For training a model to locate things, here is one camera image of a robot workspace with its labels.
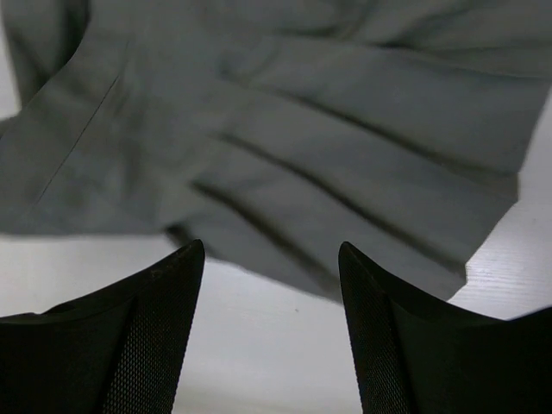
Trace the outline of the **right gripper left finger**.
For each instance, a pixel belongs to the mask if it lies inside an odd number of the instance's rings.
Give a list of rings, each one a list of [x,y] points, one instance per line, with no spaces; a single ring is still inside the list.
[[[44,313],[3,317],[2,412],[171,412],[204,261],[193,241]]]

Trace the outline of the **grey pleated skirt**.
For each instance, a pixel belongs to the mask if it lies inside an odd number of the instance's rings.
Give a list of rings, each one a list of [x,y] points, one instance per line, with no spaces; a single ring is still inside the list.
[[[548,1],[4,1],[7,235],[203,241],[339,301],[351,242],[442,299],[518,200]]]

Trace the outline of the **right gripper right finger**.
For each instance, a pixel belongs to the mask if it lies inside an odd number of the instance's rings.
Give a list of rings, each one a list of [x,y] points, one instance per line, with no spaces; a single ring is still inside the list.
[[[550,309],[483,316],[403,281],[350,243],[338,263],[364,412],[550,412]]]

